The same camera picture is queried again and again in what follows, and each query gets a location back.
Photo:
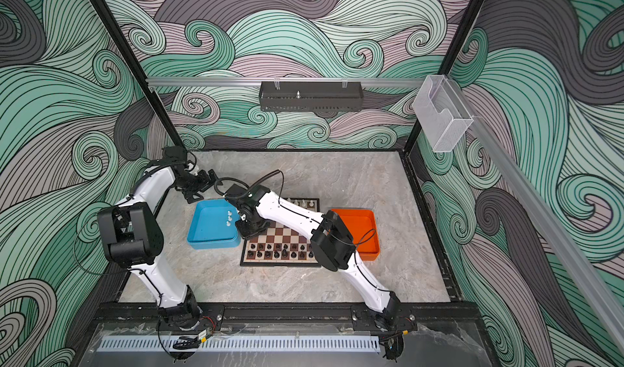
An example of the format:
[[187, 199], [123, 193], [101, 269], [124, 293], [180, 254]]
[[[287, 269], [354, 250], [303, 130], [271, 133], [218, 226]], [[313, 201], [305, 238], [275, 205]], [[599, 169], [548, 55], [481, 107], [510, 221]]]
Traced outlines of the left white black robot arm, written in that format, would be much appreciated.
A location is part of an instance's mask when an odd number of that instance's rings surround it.
[[172, 189], [188, 204], [202, 201], [216, 180], [213, 170], [197, 169], [197, 158], [184, 146], [165, 147], [160, 159], [148, 162], [125, 199], [97, 214], [107, 261], [135, 274], [154, 297], [160, 318], [182, 331], [196, 328], [202, 311], [191, 287], [163, 255], [165, 237], [155, 211]]

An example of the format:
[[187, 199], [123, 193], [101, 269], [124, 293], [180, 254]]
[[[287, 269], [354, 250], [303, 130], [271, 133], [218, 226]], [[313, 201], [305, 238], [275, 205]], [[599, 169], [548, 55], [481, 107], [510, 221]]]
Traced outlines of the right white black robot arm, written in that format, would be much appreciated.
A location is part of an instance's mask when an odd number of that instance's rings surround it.
[[376, 326], [383, 331], [394, 330], [401, 301], [366, 268], [354, 237], [339, 214], [297, 206], [263, 185], [277, 175], [283, 176], [284, 172], [274, 170], [252, 184], [232, 177], [214, 182], [216, 193], [237, 210], [240, 219], [235, 225], [241, 238], [252, 240], [264, 234], [272, 222], [296, 232], [310, 244], [320, 266], [342, 274], [358, 291], [372, 311]]

